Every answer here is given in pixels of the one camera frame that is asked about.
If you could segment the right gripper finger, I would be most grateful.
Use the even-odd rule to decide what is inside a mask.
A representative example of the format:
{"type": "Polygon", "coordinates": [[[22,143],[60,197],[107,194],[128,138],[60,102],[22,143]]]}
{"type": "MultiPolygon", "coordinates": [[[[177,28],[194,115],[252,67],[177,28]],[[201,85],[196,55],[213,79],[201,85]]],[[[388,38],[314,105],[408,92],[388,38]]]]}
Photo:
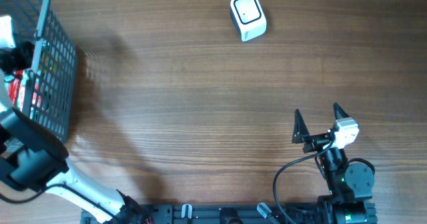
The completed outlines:
{"type": "Polygon", "coordinates": [[[340,107],[338,103],[334,103],[333,108],[334,108],[334,116],[336,120],[349,117],[349,115],[340,107]]]}
{"type": "Polygon", "coordinates": [[[294,131],[292,135],[292,143],[305,143],[310,137],[310,132],[306,127],[304,119],[299,109],[294,113],[294,131]]]}

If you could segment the green white wipes packet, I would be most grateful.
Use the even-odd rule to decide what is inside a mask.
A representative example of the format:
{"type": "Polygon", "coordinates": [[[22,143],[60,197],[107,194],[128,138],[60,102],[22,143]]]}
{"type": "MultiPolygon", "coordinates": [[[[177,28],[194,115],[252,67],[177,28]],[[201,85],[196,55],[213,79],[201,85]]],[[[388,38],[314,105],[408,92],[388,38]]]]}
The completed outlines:
{"type": "Polygon", "coordinates": [[[31,99],[29,118],[36,120],[39,117],[39,110],[34,109],[32,105],[35,105],[37,108],[41,106],[41,96],[38,94],[40,79],[35,77],[30,71],[20,70],[5,77],[5,87],[13,106],[23,111],[25,97],[27,96],[25,92],[29,90],[27,85],[30,84],[31,78],[33,78],[34,92],[31,99]]]}

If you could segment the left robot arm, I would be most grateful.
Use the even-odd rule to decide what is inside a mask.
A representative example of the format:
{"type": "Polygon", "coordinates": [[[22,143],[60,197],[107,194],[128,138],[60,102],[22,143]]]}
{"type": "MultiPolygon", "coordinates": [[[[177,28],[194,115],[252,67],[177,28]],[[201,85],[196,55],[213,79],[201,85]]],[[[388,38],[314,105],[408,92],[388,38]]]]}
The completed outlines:
{"type": "Polygon", "coordinates": [[[63,144],[67,136],[78,67],[78,50],[52,41],[1,50],[1,76],[24,80],[21,106],[1,86],[1,151],[17,139],[22,146],[1,158],[1,182],[36,196],[50,193],[88,211],[100,223],[135,223],[147,217],[139,204],[79,170],[63,144]]]}

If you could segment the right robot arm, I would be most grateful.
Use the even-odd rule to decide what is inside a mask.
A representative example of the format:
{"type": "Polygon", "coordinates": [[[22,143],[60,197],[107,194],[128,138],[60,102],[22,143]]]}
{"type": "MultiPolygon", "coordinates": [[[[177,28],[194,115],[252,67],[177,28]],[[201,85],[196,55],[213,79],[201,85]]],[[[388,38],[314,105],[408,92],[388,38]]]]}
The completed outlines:
{"type": "Polygon", "coordinates": [[[316,165],[326,180],[329,195],[315,203],[285,205],[295,223],[377,223],[372,198],[375,168],[362,158],[348,159],[344,147],[359,134],[359,124],[337,103],[333,105],[335,122],[327,133],[310,135],[299,110],[295,111],[293,143],[302,143],[303,152],[315,152],[316,165]]]}

